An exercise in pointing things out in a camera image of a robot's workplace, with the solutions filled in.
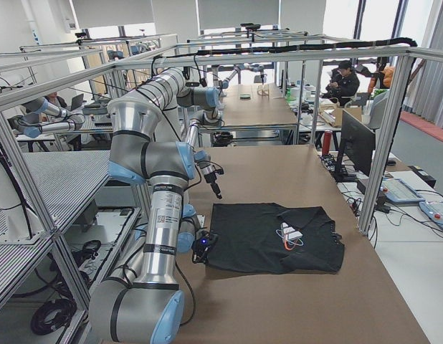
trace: person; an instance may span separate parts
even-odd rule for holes
[[[333,102],[339,102],[344,106],[351,100],[351,97],[357,93],[360,81],[349,60],[341,61],[338,68],[332,70],[330,83],[326,87],[328,91],[323,95]]]
[[[53,105],[64,109],[67,108],[64,98],[57,95],[57,92],[49,93],[44,97]],[[81,135],[68,135],[67,143],[73,147],[74,151],[81,151]]]

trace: man in black jacket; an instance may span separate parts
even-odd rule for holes
[[[338,101],[340,106],[344,106],[351,100],[350,97],[357,93],[359,86],[360,81],[351,61],[342,61],[338,68],[332,71],[330,83],[326,87],[328,93],[325,93],[323,97],[330,98],[333,102]]]

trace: gray curtain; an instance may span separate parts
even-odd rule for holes
[[[430,48],[443,50],[443,4]],[[443,63],[427,61],[414,98],[413,112],[443,129]]]

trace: cardboard box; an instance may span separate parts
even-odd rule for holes
[[[343,122],[343,111],[346,111],[360,122],[362,121],[362,108],[361,107],[337,107],[333,110],[324,110],[320,113],[320,116],[325,122],[332,127],[339,128]]]

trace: black monitor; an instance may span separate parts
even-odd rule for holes
[[[343,156],[346,155],[353,162],[354,170],[370,175],[371,159],[376,146],[376,136],[369,128],[343,111],[341,124],[341,142],[336,158],[333,177],[337,182],[356,181],[355,175],[347,174],[343,166]]]

